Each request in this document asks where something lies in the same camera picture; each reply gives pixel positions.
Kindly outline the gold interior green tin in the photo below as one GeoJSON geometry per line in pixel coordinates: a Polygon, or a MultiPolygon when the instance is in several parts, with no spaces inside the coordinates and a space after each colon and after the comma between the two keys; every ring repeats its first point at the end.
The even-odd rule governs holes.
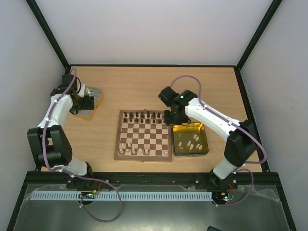
{"type": "Polygon", "coordinates": [[[191,122],[190,124],[175,125],[172,127],[172,140],[173,150],[175,157],[193,157],[193,156],[205,156],[209,152],[205,126],[200,122],[191,122]],[[199,141],[195,141],[193,136],[199,136],[199,141]],[[194,148],[190,150],[187,146],[188,141],[194,145],[194,148]],[[197,144],[203,146],[201,150],[196,148],[197,144]]]}

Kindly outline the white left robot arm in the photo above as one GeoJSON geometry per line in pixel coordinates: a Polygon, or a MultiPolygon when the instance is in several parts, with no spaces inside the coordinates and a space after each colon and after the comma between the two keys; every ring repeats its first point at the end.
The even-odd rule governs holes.
{"type": "Polygon", "coordinates": [[[51,104],[43,120],[36,128],[27,132],[27,139],[38,167],[46,167],[50,172],[65,172],[72,178],[92,177],[89,163],[73,156],[72,146],[65,135],[63,126],[74,99],[69,94],[51,96],[51,104]]]}

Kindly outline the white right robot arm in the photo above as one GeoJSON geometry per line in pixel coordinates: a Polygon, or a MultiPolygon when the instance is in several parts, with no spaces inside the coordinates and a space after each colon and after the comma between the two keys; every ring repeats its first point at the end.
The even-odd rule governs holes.
{"type": "Polygon", "coordinates": [[[255,129],[250,121],[240,122],[224,115],[189,90],[179,94],[171,87],[166,87],[158,98],[169,108],[164,111],[168,126],[182,125],[194,119],[216,132],[226,142],[222,160],[211,171],[210,184],[214,188],[219,189],[225,185],[227,177],[256,151],[255,129]]]}

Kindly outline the wooden chess board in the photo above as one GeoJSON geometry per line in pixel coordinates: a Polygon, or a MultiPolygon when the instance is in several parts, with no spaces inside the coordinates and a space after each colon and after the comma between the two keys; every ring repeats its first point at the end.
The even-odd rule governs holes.
{"type": "Polygon", "coordinates": [[[115,142],[115,160],[125,161],[141,161],[141,162],[171,162],[172,161],[172,138],[171,127],[165,124],[164,112],[158,110],[121,110],[119,112],[119,120],[117,126],[116,142],[115,142]],[[144,111],[144,122],[141,123],[141,111],[144,111]],[[147,117],[146,112],[150,112],[150,117],[147,117]],[[143,154],[138,154],[138,149],[142,148],[143,154]],[[130,149],[130,154],[126,154],[126,149],[130,149]],[[136,150],[136,154],[132,154],[132,149],[136,150]],[[144,149],[149,150],[149,154],[144,154],[144,149]]]}

